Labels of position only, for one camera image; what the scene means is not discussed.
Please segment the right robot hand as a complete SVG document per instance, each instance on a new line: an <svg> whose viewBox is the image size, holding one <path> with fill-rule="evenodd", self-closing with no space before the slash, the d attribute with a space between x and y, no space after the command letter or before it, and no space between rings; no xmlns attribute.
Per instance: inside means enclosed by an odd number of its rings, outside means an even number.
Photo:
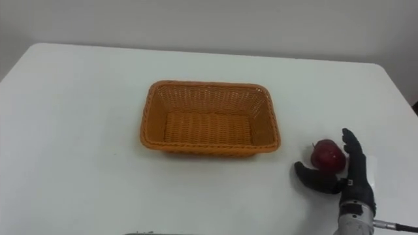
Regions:
<svg viewBox="0 0 418 235"><path fill-rule="evenodd" d="M297 178L305 187L314 191L330 195L340 193L340 203L356 200L366 204L376 213L374 192L367 179L366 155L361 144L347 128L342 129L342 141L344 151L349 155L346 178L307 168L300 161L293 164Z"/></svg>

